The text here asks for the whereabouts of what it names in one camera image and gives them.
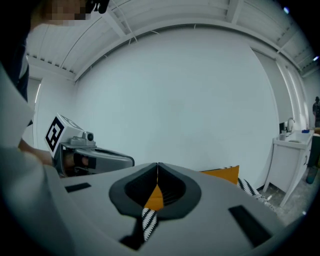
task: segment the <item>gray floor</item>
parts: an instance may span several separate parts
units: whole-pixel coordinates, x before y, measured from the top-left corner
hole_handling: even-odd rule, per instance
[[[318,191],[320,186],[320,169],[317,172],[313,184],[308,184],[306,182],[308,171],[309,168],[307,168],[302,179],[283,207],[280,207],[280,203],[284,198],[285,193],[279,188],[270,184],[266,193],[264,193],[262,190],[259,191],[259,193],[266,198],[272,196],[269,200],[269,203],[275,207],[276,214],[286,226],[295,221],[297,218],[303,216],[303,212],[308,214],[308,208],[310,207]]]

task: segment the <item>ceiling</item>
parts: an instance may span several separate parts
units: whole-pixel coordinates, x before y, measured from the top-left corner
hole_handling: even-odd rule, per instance
[[[319,68],[304,33],[271,0],[110,0],[104,14],[93,12],[90,19],[69,26],[43,24],[34,29],[27,39],[30,70],[40,67],[76,81],[117,46],[183,24],[219,26],[255,37],[302,75]]]

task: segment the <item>orange fabric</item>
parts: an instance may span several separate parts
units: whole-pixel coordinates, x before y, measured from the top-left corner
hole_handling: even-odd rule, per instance
[[[231,168],[226,169],[219,169],[219,170],[207,170],[202,171],[203,174],[216,176],[227,181],[232,182],[233,184],[237,185],[238,182],[238,174],[239,174],[239,165]],[[164,200],[162,197],[162,193],[158,185],[156,185],[154,191],[152,192],[151,196],[149,197],[148,202],[146,202],[145,208],[149,208],[154,211],[159,211],[164,207]]]

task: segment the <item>sink cabinet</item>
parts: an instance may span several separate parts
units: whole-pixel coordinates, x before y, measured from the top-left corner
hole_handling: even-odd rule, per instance
[[[283,207],[304,175],[311,152],[312,139],[304,143],[273,139],[273,155],[270,170],[263,188],[266,192],[270,183],[285,192],[280,204]]]

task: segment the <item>blue light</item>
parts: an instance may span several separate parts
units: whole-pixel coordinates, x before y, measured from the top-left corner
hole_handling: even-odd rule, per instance
[[[288,8],[288,7],[284,7],[283,10],[284,10],[284,12],[285,12],[286,14],[289,14],[289,8]]]

